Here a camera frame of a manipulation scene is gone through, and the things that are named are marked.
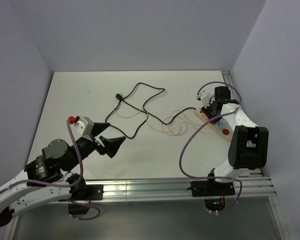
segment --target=black cable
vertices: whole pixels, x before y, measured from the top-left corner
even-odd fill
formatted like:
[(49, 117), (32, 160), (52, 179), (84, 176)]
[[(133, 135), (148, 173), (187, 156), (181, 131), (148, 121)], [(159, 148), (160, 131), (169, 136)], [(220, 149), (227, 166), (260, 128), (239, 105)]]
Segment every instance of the black cable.
[(214, 97), (215, 95), (212, 95), (209, 99), (209, 104), (211, 105), (211, 99)]
[[(134, 108), (135, 110), (138, 110), (139, 112), (142, 112), (142, 113), (144, 113), (144, 114), (147, 114), (147, 115), (150, 115), (150, 116), (154, 117), (155, 119), (157, 119), (158, 121), (160, 121), (160, 122), (161, 122), (162, 124), (164, 124), (164, 125), (170, 125), (170, 124), (175, 120), (175, 118), (176, 118), (178, 115), (180, 115), (181, 113), (183, 113), (183, 112), (186, 111), (186, 110), (189, 110), (189, 109), (194, 109), (194, 110), (196, 110), (196, 108), (194, 108), (194, 107), (187, 107), (187, 108), (181, 110), (180, 112), (178, 112), (176, 115), (174, 115), (173, 118), (171, 119), (171, 121), (169, 121), (168, 123), (165, 123), (165, 122), (163, 122), (159, 117), (153, 115), (152, 113), (148, 112), (147, 110), (144, 111), (144, 110), (142, 110), (142, 108), (139, 109), (139, 108), (133, 106), (132, 104), (128, 103), (128, 102), (125, 100), (125, 99), (127, 99), (128, 97), (130, 97), (130, 96), (134, 93), (134, 91), (137, 89), (137, 87), (138, 87), (139, 85), (145, 85), (145, 86), (150, 87), (150, 88), (152, 88), (152, 89), (161, 90), (160, 92), (156, 93), (155, 95), (149, 97), (149, 98), (143, 103), (142, 108), (144, 108), (144, 107), (146, 106), (146, 104), (147, 104), (151, 99), (153, 99), (153, 98), (155, 98), (156, 96), (162, 94), (162, 93), (166, 90), (165, 88), (151, 86), (151, 85), (146, 84), (146, 83), (143, 83), (143, 82), (137, 83), (137, 84), (134, 86), (134, 88), (132, 89), (132, 91), (131, 91), (127, 96), (125, 96), (125, 97), (120, 97), (120, 95), (119, 95), (119, 96), (116, 96), (116, 98), (119, 100), (118, 105), (117, 105), (117, 106), (114, 108), (114, 110), (113, 110), (113, 111), (105, 118), (104, 121), (105, 121), (106, 123), (108, 122), (108, 119), (111, 117), (111, 115), (112, 115), (112, 114), (120, 107), (121, 102), (124, 102), (125, 104), (127, 104), (128, 106)], [(124, 131), (122, 131), (120, 128), (118, 128), (118, 127), (116, 127), (116, 126), (114, 126), (114, 125), (112, 125), (112, 124), (110, 124), (110, 126), (113, 127), (114, 129), (117, 129), (118, 131), (120, 131), (127, 139), (134, 139), (134, 138), (136, 137), (136, 135), (137, 135), (139, 129), (147, 122), (147, 119), (144, 120), (144, 121), (137, 127), (137, 129), (135, 130), (133, 136), (128, 136), (128, 135), (127, 135)]]
[(62, 181), (65, 179), (65, 177), (66, 177), (68, 174), (72, 174), (72, 175), (73, 175), (74, 173), (73, 173), (72, 171), (68, 171), (68, 172), (63, 176)]

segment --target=metal frame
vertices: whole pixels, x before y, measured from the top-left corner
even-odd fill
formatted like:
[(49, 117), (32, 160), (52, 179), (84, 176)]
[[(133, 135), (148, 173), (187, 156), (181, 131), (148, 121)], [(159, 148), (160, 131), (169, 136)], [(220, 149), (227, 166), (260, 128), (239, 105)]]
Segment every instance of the metal frame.
[[(241, 197), (273, 197), (275, 189), (269, 176), (243, 176)], [(144, 201), (172, 201), (172, 200), (193, 200), (192, 192), (187, 190), (192, 181), (191, 178), (152, 178), (132, 180), (87, 180), (87, 185), (103, 185), (102, 200), (92, 201), (93, 203), (109, 202), (144, 202)], [(239, 192), (240, 184), (234, 182), (236, 194)], [(204, 197), (215, 199), (215, 196)], [(68, 204), (68, 202), (54, 202), (53, 204)]]
[[(231, 71), (222, 71), (225, 83), (233, 85)], [(237, 94), (231, 90), (234, 99)], [(276, 191), (269, 176), (263, 176), (260, 169), (242, 174), (242, 198), (269, 197), (269, 202), (282, 240), (290, 240), (283, 214), (280, 210)], [(87, 185), (103, 185), (102, 200), (92, 201), (95, 203), (108, 202), (143, 202), (143, 201), (173, 201), (194, 200), (190, 190), (191, 178), (153, 178), (153, 179), (125, 179), (125, 180), (87, 180)], [(236, 194), (239, 191), (239, 183), (234, 182)], [(67, 204), (68, 202), (53, 202), (50, 204)], [(3, 240), (12, 240), (16, 229), (18, 217), (14, 218), (6, 227)]]

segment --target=power cord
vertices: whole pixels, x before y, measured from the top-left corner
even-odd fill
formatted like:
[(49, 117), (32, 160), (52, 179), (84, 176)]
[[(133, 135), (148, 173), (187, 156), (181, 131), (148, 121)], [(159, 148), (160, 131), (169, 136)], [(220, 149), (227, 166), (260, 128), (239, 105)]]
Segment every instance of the power cord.
[[(132, 104), (128, 103), (128, 102), (126, 101), (126, 99), (129, 98), (129, 97), (135, 92), (135, 90), (138, 88), (138, 86), (140, 86), (140, 85), (144, 85), (144, 86), (147, 86), (147, 87), (152, 88), (152, 89), (160, 90), (160, 92), (158, 92), (158, 93), (156, 93), (155, 95), (149, 97), (149, 98), (143, 103), (142, 108), (137, 108), (137, 107), (133, 106)], [(104, 121), (105, 121), (106, 123), (108, 122), (109, 118), (110, 118), (110, 117), (111, 117), (111, 116), (119, 109), (119, 107), (121, 106), (121, 102), (123, 102), (123, 103), (127, 104), (128, 106), (130, 106), (130, 107), (134, 108), (135, 110), (137, 110), (138, 112), (137, 112), (136, 114), (138, 114), (139, 112), (146, 114), (146, 115), (147, 115), (146, 119), (145, 119), (145, 120), (137, 127), (137, 129), (135, 130), (133, 136), (128, 136), (123, 130), (121, 130), (120, 128), (118, 128), (118, 127), (116, 127), (116, 126), (114, 126), (114, 125), (112, 125), (112, 124), (110, 124), (110, 126), (111, 126), (112, 128), (117, 129), (118, 131), (120, 131), (127, 139), (134, 139), (134, 138), (136, 137), (136, 135), (137, 135), (139, 129), (147, 122), (149, 116), (154, 117), (155, 119), (157, 119), (158, 121), (160, 121), (161, 124), (168, 126), (168, 125), (170, 125), (170, 124), (176, 119), (176, 117), (177, 117), (178, 115), (180, 115), (180, 114), (183, 113), (184, 111), (189, 110), (189, 109), (196, 110), (196, 108), (194, 108), (194, 107), (187, 107), (187, 108), (181, 110), (180, 112), (178, 112), (176, 115), (174, 115), (174, 116), (172, 117), (172, 119), (171, 119), (170, 121), (168, 121), (168, 122), (162, 121), (159, 117), (157, 117), (157, 116), (155, 116), (154, 114), (150, 113), (148, 110), (145, 110), (146, 104), (147, 104), (151, 99), (153, 99), (153, 98), (155, 98), (156, 96), (162, 94), (165, 90), (166, 90), (165, 88), (151, 86), (151, 85), (146, 84), (146, 83), (144, 83), (144, 82), (139, 82), (139, 83), (137, 83), (137, 84), (134, 86), (134, 88), (132, 89), (132, 91), (131, 91), (127, 96), (123, 97), (123, 96), (122, 96), (121, 94), (119, 94), (119, 93), (115, 95), (115, 98), (118, 99), (119, 102), (118, 102), (117, 106), (114, 108), (114, 110), (113, 110), (113, 111), (105, 118)]]

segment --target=thin wire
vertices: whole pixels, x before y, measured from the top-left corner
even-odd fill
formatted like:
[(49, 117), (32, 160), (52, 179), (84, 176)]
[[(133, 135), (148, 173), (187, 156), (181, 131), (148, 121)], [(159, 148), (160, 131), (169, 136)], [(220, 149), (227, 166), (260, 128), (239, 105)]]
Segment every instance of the thin wire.
[[(122, 100), (122, 102), (124, 102), (124, 103), (127, 104), (128, 106), (134, 108), (135, 110), (138, 110), (138, 111), (140, 110), (139, 108), (137, 108), (137, 107), (131, 105), (130, 103), (126, 102), (125, 100)], [(185, 109), (181, 110), (181, 112), (179, 112), (178, 114), (176, 114), (176, 115), (174, 116), (174, 118), (172, 118), (171, 121), (169, 121), (169, 122), (167, 122), (167, 123), (164, 122), (164, 121), (162, 121), (160, 118), (158, 118), (157, 116), (153, 115), (153, 114), (150, 113), (150, 112), (148, 112), (148, 114), (149, 114), (150, 116), (154, 117), (155, 119), (157, 119), (160, 123), (162, 123), (162, 124), (164, 124), (164, 125), (170, 125), (170, 124), (172, 124), (172, 122), (175, 120), (175, 118), (176, 118), (177, 116), (179, 116), (181, 113), (183, 113), (184, 111), (189, 110), (189, 109), (196, 110), (196, 108), (193, 107), (193, 106), (186, 107)]]
[(186, 175), (187, 177), (192, 178), (192, 179), (198, 179), (198, 180), (228, 179), (228, 180), (231, 180), (231, 181), (237, 181), (237, 182), (239, 182), (239, 183), (240, 183), (240, 189), (239, 189), (238, 195), (237, 195), (237, 197), (235, 198), (234, 202), (232, 202), (232, 203), (230, 204), (229, 207), (227, 207), (227, 208), (225, 208), (224, 210), (218, 212), (218, 213), (224, 213), (224, 212), (228, 211), (229, 209), (231, 209), (231, 208), (238, 202), (239, 197), (240, 197), (241, 192), (242, 192), (242, 187), (243, 187), (242, 181), (241, 181), (240, 179), (232, 178), (232, 177), (227, 177), (227, 176), (192, 176), (192, 175), (186, 173), (186, 172), (184, 171), (183, 167), (182, 167), (182, 159), (183, 159), (184, 153), (185, 153), (185, 151), (186, 151), (188, 145), (190, 144), (190, 142), (191, 142), (191, 141), (194, 139), (194, 137), (200, 132), (200, 130), (203, 129), (207, 124), (209, 124), (210, 122), (212, 122), (212, 121), (214, 121), (214, 120), (216, 120), (216, 119), (219, 119), (219, 118), (222, 118), (222, 117), (225, 117), (225, 116), (229, 116), (229, 115), (231, 115), (231, 114), (235, 114), (235, 113), (238, 111), (238, 109), (239, 109), (239, 107), (240, 107), (240, 105), (241, 105), (241, 103), (242, 103), (242, 97), (241, 97), (239, 91), (238, 91), (237, 89), (235, 89), (233, 86), (231, 86), (231, 85), (229, 85), (229, 84), (227, 84), (227, 83), (221, 82), (221, 81), (212, 81), (212, 82), (209, 82), (209, 83), (203, 85), (203, 86), (199, 89), (199, 91), (197, 92), (197, 94), (199, 95), (201, 89), (203, 89), (205, 86), (207, 86), (207, 85), (209, 85), (209, 84), (216, 84), (216, 83), (218, 83), (218, 84), (224, 84), (224, 85), (227, 85), (228, 87), (232, 88), (232, 89), (237, 93), (237, 95), (238, 95), (238, 98), (239, 98), (239, 106), (238, 106), (234, 111), (232, 111), (232, 112), (220, 114), (220, 115), (218, 115), (218, 116), (214, 116), (214, 117), (208, 119), (204, 124), (202, 124), (202, 125), (201, 125), (201, 126), (193, 133), (193, 135), (192, 135), (192, 136), (189, 138), (189, 140), (185, 143), (185, 145), (184, 145), (184, 147), (183, 147), (183, 149), (182, 149), (182, 151), (181, 151), (181, 153), (180, 153), (180, 157), (179, 157), (179, 168), (180, 168), (181, 172), (182, 172), (184, 175)]
[[(108, 119), (111, 117), (111, 115), (112, 115), (112, 114), (120, 107), (121, 102), (122, 102), (122, 101), (120, 100), (120, 101), (118, 102), (117, 106), (114, 108), (114, 110), (113, 110), (112, 112), (110, 112), (108, 116), (106, 116), (104, 122), (106, 122), (106, 123), (108, 122)], [(137, 127), (137, 129), (135, 130), (133, 136), (128, 136), (128, 135), (127, 135), (124, 131), (122, 131), (120, 128), (118, 128), (118, 127), (116, 127), (116, 126), (114, 126), (114, 125), (112, 125), (112, 124), (110, 124), (110, 126), (111, 126), (112, 128), (114, 128), (114, 129), (117, 129), (119, 132), (121, 132), (127, 139), (134, 139), (135, 136), (137, 135), (139, 129), (145, 124), (145, 122), (146, 122), (146, 120), (144, 120), (144, 121)]]
[(20, 181), (16, 181), (12, 184), (10, 184), (7, 188), (3, 188), (2, 190), (0, 190), (0, 195), (10, 189), (12, 189), (13, 187), (19, 185), (19, 184), (23, 184), (23, 183), (32, 183), (32, 184), (40, 184), (40, 185), (44, 185), (44, 186), (51, 186), (51, 187), (57, 187), (57, 188), (71, 188), (75, 185), (77, 185), (82, 179), (83, 179), (83, 175), (84, 175), (84, 166), (83, 166), (83, 162), (82, 162), (82, 158), (81, 158), (81, 154), (78, 148), (78, 145), (76, 143), (75, 137), (72, 133), (71, 127), (70, 127), (70, 120), (68, 119), (66, 121), (66, 126), (71, 138), (71, 141), (73, 143), (73, 147), (75, 149), (78, 161), (79, 161), (79, 166), (80, 166), (80, 175), (77, 181), (75, 181), (74, 183), (71, 184), (55, 184), (55, 183), (50, 183), (50, 182), (44, 182), (44, 181), (38, 181), (38, 180), (31, 180), (31, 179), (24, 179), (24, 180), (20, 180)]
[[(161, 90), (160, 92), (156, 93), (155, 95), (149, 97), (149, 98), (143, 103), (142, 107), (145, 107), (146, 104), (147, 104), (151, 99), (153, 99), (153, 98), (155, 98), (156, 96), (162, 94), (162, 93), (166, 90), (165, 88), (162, 88), (162, 87), (155, 87), (155, 86), (151, 86), (151, 85), (149, 85), (149, 84), (143, 83), (143, 82), (139, 82), (139, 83), (137, 83), (137, 84), (134, 86), (133, 90), (132, 90), (127, 96), (123, 97), (122, 100), (119, 100), (119, 103), (118, 103), (118, 105), (115, 107), (114, 110), (116, 110), (117, 108), (120, 107), (121, 102), (124, 102), (124, 103), (127, 104), (128, 106), (130, 106), (130, 107), (132, 107), (132, 108), (134, 108), (134, 109), (136, 109), (136, 110), (139, 111), (139, 110), (140, 110), (139, 108), (137, 108), (137, 107), (135, 107), (135, 106), (133, 106), (133, 105), (131, 105), (130, 103), (128, 103), (128, 102), (125, 101), (125, 99), (129, 98), (129, 97), (135, 92), (135, 90), (137, 89), (137, 87), (138, 87), (139, 85), (145, 85), (145, 86), (150, 87), (150, 88), (152, 88), (152, 89)], [(107, 123), (109, 117), (110, 117), (113, 113), (114, 113), (114, 111), (112, 111), (112, 112), (105, 118), (105, 122), (106, 122), (106, 123)], [(150, 112), (149, 112), (148, 114), (149, 114), (150, 116), (156, 118), (157, 120), (161, 121), (160, 118), (158, 118), (157, 116), (151, 114)]]
[(132, 118), (132, 117), (138, 115), (138, 114), (141, 112), (142, 109), (144, 109), (144, 107), (142, 107), (139, 111), (137, 111), (135, 114), (133, 114), (133, 115), (131, 115), (131, 116), (122, 116), (122, 115), (120, 115), (120, 114), (117, 112), (117, 110), (114, 110), (114, 114), (118, 115), (120, 118), (123, 118), (123, 119), (130, 119), (130, 118)]
[(99, 215), (101, 213), (100, 208), (98, 208), (97, 206), (93, 206), (91, 204), (86, 204), (86, 203), (79, 203), (79, 202), (76, 202), (76, 201), (72, 201), (70, 199), (67, 199), (67, 201), (72, 203), (72, 204), (75, 204), (75, 205), (79, 205), (79, 206), (83, 206), (83, 207), (89, 207), (89, 208), (92, 208), (92, 209), (95, 209), (95, 210), (98, 211), (98, 213), (93, 217), (77, 217), (76, 215), (71, 215), (71, 217), (74, 218), (74, 219), (82, 220), (82, 221), (92, 220), (92, 219), (96, 219), (97, 217), (99, 217)]
[[(170, 116), (166, 117), (163, 121), (165, 122), (167, 119), (172, 118), (172, 114), (173, 114), (173, 113), (174, 113), (174, 112), (172, 112), (172, 113), (170, 114)], [(169, 132), (170, 132), (171, 134), (173, 134), (173, 135), (169, 135), (169, 134), (166, 133), (168, 136), (182, 136), (183, 134), (185, 134), (185, 133), (187, 132), (187, 130), (188, 130), (188, 123), (187, 123), (182, 117), (178, 117), (178, 116), (177, 116), (177, 118), (183, 120), (183, 122), (180, 123), (178, 126), (181, 126), (182, 124), (185, 124), (185, 125), (186, 125), (186, 129), (185, 129), (185, 131), (184, 131), (182, 134), (180, 134), (180, 132), (181, 132), (181, 130), (182, 130), (182, 128), (180, 127), (179, 133), (178, 133), (178, 134), (174, 134), (173, 131), (174, 131), (178, 126), (176, 126), (174, 129), (170, 129), (170, 125), (168, 125), (167, 127), (168, 127), (168, 129), (169, 129)], [(164, 131), (164, 125), (163, 125), (163, 124), (161, 124), (161, 129)]]
[(209, 104), (211, 104), (211, 99), (214, 98), (214, 97), (215, 97), (215, 95), (212, 95), (212, 96), (210, 97), (210, 99), (209, 99)]
[[(174, 114), (175, 112), (180, 112), (179, 110), (176, 110), (176, 111), (174, 111), (174, 112), (172, 112), (171, 114), (170, 114), (170, 116), (169, 117), (167, 117), (166, 119), (169, 119), (169, 118), (172, 118), (172, 114)], [(179, 119), (182, 119), (184, 122), (182, 122), (182, 123), (180, 123), (178, 126), (180, 126), (180, 125), (182, 125), (182, 124), (186, 124), (186, 130), (182, 133), (182, 134), (174, 134), (172, 131), (176, 128), (174, 128), (174, 129), (170, 129), (170, 126), (168, 125), (167, 127), (168, 127), (168, 129), (170, 130), (170, 132), (174, 135), (174, 136), (181, 136), (181, 135), (183, 135), (183, 134), (185, 134), (186, 133), (186, 131), (188, 130), (188, 124), (189, 125), (191, 125), (191, 126), (193, 126), (195, 129), (198, 129), (198, 127), (197, 126), (201, 126), (201, 124), (197, 124), (197, 123), (195, 123), (195, 122), (192, 122), (191, 120), (189, 120), (189, 118), (187, 118), (187, 116), (182, 112), (182, 114), (184, 115), (184, 117), (189, 121), (186, 121), (186, 120), (184, 120), (182, 117), (177, 117), (177, 118), (179, 118)], [(213, 133), (214, 131), (210, 131), (210, 132), (202, 132), (202, 133), (204, 133), (204, 134), (211, 134), (211, 133)]]
[(149, 125), (149, 122), (148, 122), (148, 117), (149, 117), (149, 114), (146, 115), (146, 124), (149, 126), (149, 128), (151, 128), (151, 129), (153, 129), (153, 130), (155, 130), (155, 131), (157, 131), (157, 132), (160, 132), (160, 133), (165, 133), (165, 134), (169, 133), (168, 131), (164, 131), (163, 129), (162, 129), (162, 131), (161, 131), (161, 130), (155, 129), (154, 127), (150, 126), (150, 125)]
[(68, 172), (63, 176), (62, 181), (65, 179), (65, 177), (66, 177), (68, 174), (72, 174), (72, 175), (73, 175), (74, 173), (73, 173), (72, 171), (68, 171)]

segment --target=black mounting bracket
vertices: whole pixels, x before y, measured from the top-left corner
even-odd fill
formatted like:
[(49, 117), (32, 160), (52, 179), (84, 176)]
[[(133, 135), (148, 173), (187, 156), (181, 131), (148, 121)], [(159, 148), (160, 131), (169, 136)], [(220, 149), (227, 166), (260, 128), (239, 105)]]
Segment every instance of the black mounting bracket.
[(0, 228), (4, 225), (7, 225), (11, 222), (12, 214), (15, 212), (14, 209), (11, 209), (7, 206), (2, 212), (0, 213)]
[[(231, 99), (231, 92), (227, 86), (218, 86), (214, 88), (214, 101), (208, 106), (203, 106), (201, 110), (204, 114), (212, 119), (221, 114), (222, 106), (224, 104), (239, 104), (235, 99)], [(213, 120), (211, 123), (216, 124), (222, 117)]]
[(104, 186), (102, 184), (87, 185), (86, 194), (81, 198), (83, 201), (100, 201), (104, 195)]
[[(208, 177), (214, 177), (213, 173), (209, 173)], [(191, 187), (192, 197), (216, 197), (216, 196), (233, 196), (236, 194), (235, 186), (232, 182), (220, 183), (215, 179), (208, 179), (203, 181), (192, 181)]]

